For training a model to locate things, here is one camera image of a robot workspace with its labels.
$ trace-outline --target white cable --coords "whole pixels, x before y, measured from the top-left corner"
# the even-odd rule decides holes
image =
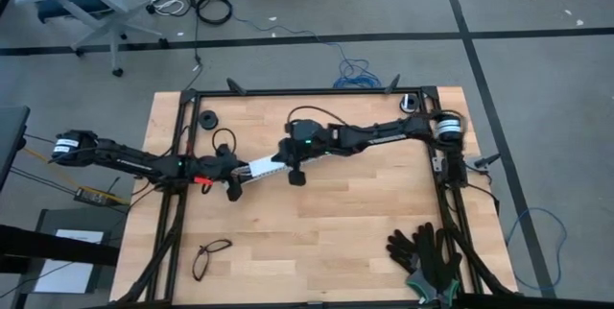
[[[179,8],[176,11],[173,12],[165,12],[164,10],[173,6],[174,4],[178,4]],[[155,12],[160,14],[160,15],[164,15],[164,16],[168,16],[168,15],[175,15],[175,14],[179,14],[181,13],[181,11],[183,11],[183,8],[185,7],[185,4],[183,3],[183,1],[181,0],[168,0],[162,4],[152,4],[153,7],[155,8]]]

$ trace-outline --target office chair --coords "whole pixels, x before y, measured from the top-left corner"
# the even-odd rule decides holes
[[[121,77],[124,74],[124,70],[120,68],[117,58],[119,46],[117,38],[126,39],[126,31],[135,31],[147,35],[158,36],[160,46],[162,48],[169,47],[168,41],[162,37],[162,33],[129,23],[129,20],[141,11],[148,1],[144,1],[133,9],[129,9],[124,3],[124,0],[14,1],[16,5],[37,2],[38,18],[43,23],[50,17],[72,14],[80,19],[85,25],[89,26],[92,32],[70,46],[79,57],[83,55],[83,50],[81,50],[80,47],[85,45],[86,42],[108,35],[110,39],[112,73],[116,77]]]

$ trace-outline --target white paper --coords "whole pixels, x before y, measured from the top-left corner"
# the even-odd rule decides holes
[[[89,243],[100,244],[105,234],[102,231],[82,231],[59,229],[56,236],[71,238]],[[40,275],[69,264],[68,261],[45,260]],[[92,264],[74,263],[40,278],[35,285],[35,292],[84,294],[94,266]]]

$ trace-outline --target black glove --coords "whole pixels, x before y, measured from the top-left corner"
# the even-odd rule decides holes
[[[410,273],[406,284],[425,302],[438,299],[444,307],[449,307],[459,287],[455,275],[462,256],[454,253],[446,263],[442,255],[443,237],[444,231],[439,229],[436,240],[431,223],[418,227],[418,232],[413,234],[413,243],[401,231],[395,230],[389,237],[387,250],[390,258]]]

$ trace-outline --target black metal frame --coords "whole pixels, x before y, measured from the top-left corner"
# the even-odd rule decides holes
[[[405,93],[413,93],[419,99],[419,106],[422,110],[427,109],[427,99],[430,100],[431,106],[433,109],[440,108],[439,97],[437,94],[437,88],[435,86],[423,86],[423,87],[396,87],[393,90],[395,94],[405,94]],[[249,97],[263,97],[263,96],[297,96],[297,95],[348,95],[348,94],[385,94],[385,88],[356,88],[356,89],[334,89],[334,88],[316,88],[316,89],[259,89],[259,90],[250,90],[243,96]],[[181,138],[181,130],[183,129],[184,121],[186,118],[186,108],[188,105],[192,105],[192,115],[190,117],[190,125],[188,132],[188,140],[187,140],[187,149],[186,153],[191,154],[194,151],[194,145],[196,143],[196,133],[198,130],[198,116],[200,113],[201,101],[204,98],[220,98],[220,97],[238,97],[242,96],[242,94],[234,91],[196,91],[196,90],[187,90],[182,91],[179,98],[179,107],[177,110],[177,119],[175,124],[175,132],[173,135],[173,147],[172,154],[176,155],[179,150],[179,141]],[[428,157],[429,160],[435,156],[437,153],[435,149],[430,146],[428,148]],[[442,222],[444,224],[450,224],[450,220],[443,219],[443,217],[448,217],[449,207],[448,201],[446,197],[446,187],[443,184],[440,176],[437,174],[437,171],[431,163],[431,170],[433,174],[433,180],[436,187],[437,201],[439,206],[439,212],[442,217]],[[181,232],[183,230],[183,219],[185,217],[185,208],[187,204],[187,189],[181,190],[179,192],[170,192],[165,191],[164,196],[162,198],[162,204],[160,209],[160,216],[158,219],[158,225],[155,235],[155,242],[153,246],[153,250],[158,250],[162,240],[166,235],[166,229],[168,224],[168,217],[170,213],[170,203],[171,197],[173,195],[178,195],[178,204],[177,204],[177,215],[178,219],[178,227],[177,227],[177,238],[173,245],[171,246],[171,257],[169,262],[169,268],[167,272],[164,298],[162,300],[172,301],[175,283],[177,279],[177,261],[179,248],[181,244]],[[454,205],[457,209],[457,215],[459,219],[459,229],[462,233],[463,237],[466,239],[466,242],[472,246],[471,233],[469,231],[469,225],[467,222],[466,212],[464,210],[464,204],[462,201],[462,196],[459,190],[453,191],[453,199]],[[450,234],[446,235],[446,245],[447,251],[449,253],[456,252],[456,243],[452,239]],[[482,282],[478,277],[478,273],[472,265],[469,265],[470,276],[472,288],[475,293],[481,294],[482,290]],[[464,293],[465,286],[462,283],[462,278],[459,274],[460,280],[460,289],[459,291]],[[158,281],[158,271],[153,273],[152,279],[150,280],[147,294],[145,297],[146,301],[155,300],[155,294],[157,289],[157,281]],[[378,307],[378,308],[428,308],[428,307],[436,307],[434,305],[424,305],[419,304],[417,300],[391,300],[391,301],[356,301],[356,302],[319,302],[319,303],[253,303],[253,304],[197,304],[197,305],[181,305],[177,306],[177,308],[259,308],[259,307],[276,307],[276,308],[296,308],[299,306],[307,306],[307,307]]]

